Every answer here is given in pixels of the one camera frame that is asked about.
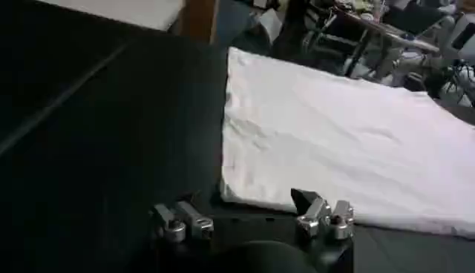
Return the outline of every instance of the desk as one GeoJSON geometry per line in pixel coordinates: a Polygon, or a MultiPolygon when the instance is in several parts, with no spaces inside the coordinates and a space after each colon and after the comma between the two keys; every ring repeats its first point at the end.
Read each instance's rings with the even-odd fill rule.
{"type": "Polygon", "coordinates": [[[40,1],[155,30],[169,29],[185,4],[184,0],[40,1]]]}
{"type": "Polygon", "coordinates": [[[333,10],[337,14],[337,16],[343,16],[344,18],[352,22],[355,22],[356,24],[360,24],[366,28],[365,32],[363,33],[363,36],[361,37],[359,46],[356,48],[355,53],[353,54],[353,59],[345,73],[345,76],[351,76],[353,69],[355,68],[356,64],[361,58],[361,55],[366,49],[368,43],[371,40],[371,36],[374,33],[379,33],[383,35],[383,37],[385,37],[386,39],[389,39],[390,41],[395,42],[397,44],[400,44],[402,47],[418,48],[428,53],[439,52],[438,47],[431,45],[427,42],[424,42],[421,39],[408,40],[408,39],[402,38],[401,35],[404,34],[405,32],[403,30],[392,27],[388,24],[365,20],[354,13],[349,13],[349,12],[340,10],[338,8],[334,8],[333,10]]]}
{"type": "Polygon", "coordinates": [[[6,22],[0,50],[1,154],[137,32],[40,1],[9,1],[0,13],[6,22]]]}

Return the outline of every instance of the white cloth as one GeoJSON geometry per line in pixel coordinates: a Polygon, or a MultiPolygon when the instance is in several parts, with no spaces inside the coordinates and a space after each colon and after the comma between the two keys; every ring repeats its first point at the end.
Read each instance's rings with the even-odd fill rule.
{"type": "Polygon", "coordinates": [[[424,93],[229,50],[225,201],[295,211],[291,188],[356,222],[475,237],[475,130],[424,93]]]}

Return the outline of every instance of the silver metal bracket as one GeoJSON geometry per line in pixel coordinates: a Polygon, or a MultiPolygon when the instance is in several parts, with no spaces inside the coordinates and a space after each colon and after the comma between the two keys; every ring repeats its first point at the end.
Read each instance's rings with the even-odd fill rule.
{"type": "Polygon", "coordinates": [[[330,224],[332,210],[327,201],[317,197],[304,215],[297,217],[297,225],[308,237],[315,237],[330,224]]]}
{"type": "Polygon", "coordinates": [[[339,200],[333,210],[330,230],[332,236],[337,240],[345,240],[353,236],[354,219],[353,207],[349,202],[339,200]]]}
{"type": "Polygon", "coordinates": [[[213,220],[201,215],[196,209],[185,201],[176,204],[177,213],[183,218],[190,228],[191,236],[199,240],[210,240],[214,231],[213,220]]]}
{"type": "Polygon", "coordinates": [[[158,234],[171,243],[180,243],[186,238],[186,225],[175,217],[165,205],[158,204],[153,208],[153,215],[157,217],[158,234]]]}

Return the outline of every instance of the black table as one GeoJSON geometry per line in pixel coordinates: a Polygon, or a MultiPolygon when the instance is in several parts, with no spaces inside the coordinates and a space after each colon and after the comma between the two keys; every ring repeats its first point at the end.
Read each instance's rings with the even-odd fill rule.
{"type": "MultiPolygon", "coordinates": [[[[110,42],[105,51],[119,51],[91,61],[104,65],[86,69],[90,76],[76,91],[0,157],[5,268],[136,272],[127,266],[146,244],[149,206],[182,194],[195,194],[207,214],[274,214],[214,198],[226,50],[129,26],[107,38],[116,22],[30,2],[21,8],[31,10],[22,20],[32,21],[32,31],[14,37],[33,36],[38,46],[49,43],[51,52],[69,48],[70,55],[86,58],[97,54],[96,43],[121,42],[110,42]],[[33,24],[41,20],[84,30],[84,36],[67,38],[74,47],[33,24]]],[[[49,68],[56,72],[48,82],[80,61],[49,68]]],[[[74,79],[82,74],[71,72],[74,79]]],[[[71,86],[75,81],[59,89],[71,86]]],[[[355,240],[357,272],[462,272],[475,250],[474,242],[453,237],[362,226],[355,240]]]]}
{"type": "Polygon", "coordinates": [[[126,24],[25,2],[0,10],[0,153],[135,35],[126,24]]]}

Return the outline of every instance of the black surface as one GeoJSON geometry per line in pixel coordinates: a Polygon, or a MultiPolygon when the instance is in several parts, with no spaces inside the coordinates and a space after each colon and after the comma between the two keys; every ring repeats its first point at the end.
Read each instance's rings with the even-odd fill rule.
{"type": "Polygon", "coordinates": [[[460,119],[470,125],[475,126],[475,109],[471,107],[461,106],[453,102],[444,102],[439,99],[436,99],[436,102],[449,113],[454,115],[457,119],[460,119]]]}
{"type": "Polygon", "coordinates": [[[435,7],[422,7],[412,0],[403,10],[392,7],[382,20],[386,24],[419,36],[444,16],[446,15],[435,7]]]}
{"type": "MultiPolygon", "coordinates": [[[[55,91],[56,80],[70,86],[65,79],[79,77],[80,67],[88,70],[77,65],[87,56],[102,59],[123,39],[128,43],[0,157],[6,272],[122,272],[146,243],[149,206],[182,194],[194,193],[199,209],[214,216],[273,214],[212,198],[220,179],[225,50],[135,28],[103,41],[115,22],[55,7],[28,14],[21,20],[30,21],[25,39],[47,42],[48,52],[55,47],[64,54],[38,78],[45,79],[47,91],[55,91]],[[41,20],[47,23],[34,24],[41,20]],[[48,35],[45,26],[57,24],[84,36],[48,35]],[[110,46],[102,51],[97,41],[110,46]],[[81,53],[82,47],[87,50],[81,53]],[[70,69],[77,70],[57,76],[70,69]]],[[[32,60],[41,59],[33,46],[18,53],[23,50],[32,60]]],[[[18,69],[7,75],[23,70],[11,64],[18,69]]],[[[37,86],[16,84],[23,93],[37,86]]],[[[355,241],[356,272],[473,268],[474,242],[454,237],[358,226],[355,241]]]]}
{"type": "Polygon", "coordinates": [[[229,47],[232,41],[252,26],[252,7],[235,0],[220,0],[216,15],[216,33],[213,45],[229,47]]]}
{"type": "Polygon", "coordinates": [[[299,249],[278,242],[247,243],[215,258],[212,272],[317,273],[299,249]]]}
{"type": "Polygon", "coordinates": [[[2,2],[0,15],[0,144],[134,37],[126,24],[34,1],[2,2]]]}

